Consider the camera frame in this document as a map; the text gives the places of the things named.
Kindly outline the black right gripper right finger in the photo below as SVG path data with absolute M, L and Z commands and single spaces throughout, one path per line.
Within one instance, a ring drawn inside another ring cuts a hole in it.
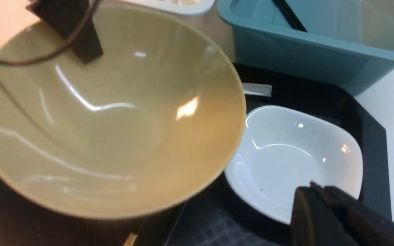
M 297 187 L 290 222 L 294 246 L 394 246 L 394 222 L 335 186 Z

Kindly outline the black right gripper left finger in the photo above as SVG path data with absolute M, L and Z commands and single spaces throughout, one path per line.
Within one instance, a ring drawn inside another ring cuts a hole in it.
M 90 7 L 89 0 L 31 0 L 26 9 L 68 39 Z M 103 49 L 92 17 L 75 38 L 72 50 L 84 64 L 103 56 Z

